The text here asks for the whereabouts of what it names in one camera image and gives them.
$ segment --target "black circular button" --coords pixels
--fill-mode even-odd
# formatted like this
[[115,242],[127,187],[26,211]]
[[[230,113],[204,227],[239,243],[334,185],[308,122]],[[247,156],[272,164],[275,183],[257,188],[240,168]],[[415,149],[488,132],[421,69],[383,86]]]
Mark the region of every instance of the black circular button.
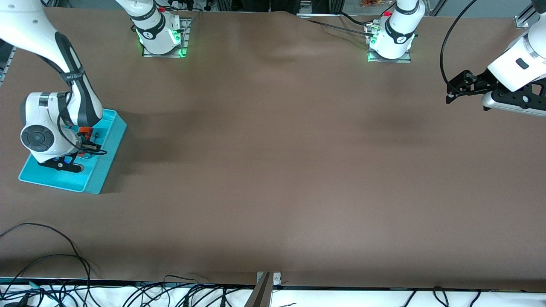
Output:
[[51,130],[44,126],[32,125],[21,132],[21,141],[30,150],[43,152],[48,150],[55,138]]

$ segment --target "teal tray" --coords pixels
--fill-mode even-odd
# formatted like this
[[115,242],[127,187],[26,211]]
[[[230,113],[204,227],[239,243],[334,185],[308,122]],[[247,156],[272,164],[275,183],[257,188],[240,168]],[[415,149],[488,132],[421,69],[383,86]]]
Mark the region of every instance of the teal tray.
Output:
[[126,128],[127,124],[116,111],[104,109],[103,118],[93,127],[93,134],[98,133],[95,142],[102,144],[102,149],[108,154],[90,158],[77,157],[74,163],[84,166],[83,172],[80,173],[40,166],[38,161],[29,155],[19,174],[19,180],[67,191],[99,194]]

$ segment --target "orange object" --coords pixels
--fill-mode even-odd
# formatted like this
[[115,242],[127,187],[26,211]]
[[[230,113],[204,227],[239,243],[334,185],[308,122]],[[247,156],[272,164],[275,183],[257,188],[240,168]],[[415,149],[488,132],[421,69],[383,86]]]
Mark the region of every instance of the orange object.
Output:
[[91,137],[93,137],[93,128],[80,127],[80,129],[78,129],[78,133],[82,133],[86,141],[91,141]]

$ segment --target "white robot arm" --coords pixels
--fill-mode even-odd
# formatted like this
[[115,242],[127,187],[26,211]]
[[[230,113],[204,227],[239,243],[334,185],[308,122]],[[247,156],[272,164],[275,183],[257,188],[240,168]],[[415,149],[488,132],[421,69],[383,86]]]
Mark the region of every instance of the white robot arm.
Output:
[[69,92],[28,95],[21,142],[39,163],[78,152],[85,142],[64,125],[92,127],[103,108],[70,41],[51,25],[40,0],[0,0],[0,28],[1,39],[37,54],[70,86]]
[[149,52],[156,55],[166,54],[180,44],[172,32],[180,29],[180,19],[163,9],[160,12],[154,0],[116,0],[116,2],[133,20],[140,41]]
[[546,116],[546,0],[532,0],[538,21],[478,76],[463,71],[448,84],[446,103],[484,94],[484,110]]
[[400,58],[411,48],[417,25],[425,15],[423,0],[397,0],[390,16],[379,20],[381,31],[369,47],[388,59]]

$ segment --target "brown mat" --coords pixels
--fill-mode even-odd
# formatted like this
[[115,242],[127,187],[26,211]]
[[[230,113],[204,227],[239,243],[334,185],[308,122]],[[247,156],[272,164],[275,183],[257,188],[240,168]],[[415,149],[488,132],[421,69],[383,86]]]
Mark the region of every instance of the brown mat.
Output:
[[[290,285],[546,288],[546,121],[483,112],[479,97],[444,104],[453,19],[425,18],[413,63],[385,64],[362,37],[286,13],[201,14],[188,57],[166,60],[140,57],[123,11],[46,12],[128,131],[101,195],[19,182],[19,104],[66,86],[18,51],[0,88],[1,229],[57,227],[102,279],[278,270]],[[518,34],[510,19],[461,20],[448,75],[480,73]],[[0,275],[69,250],[21,229],[0,240]],[[83,270],[63,259],[27,276]]]

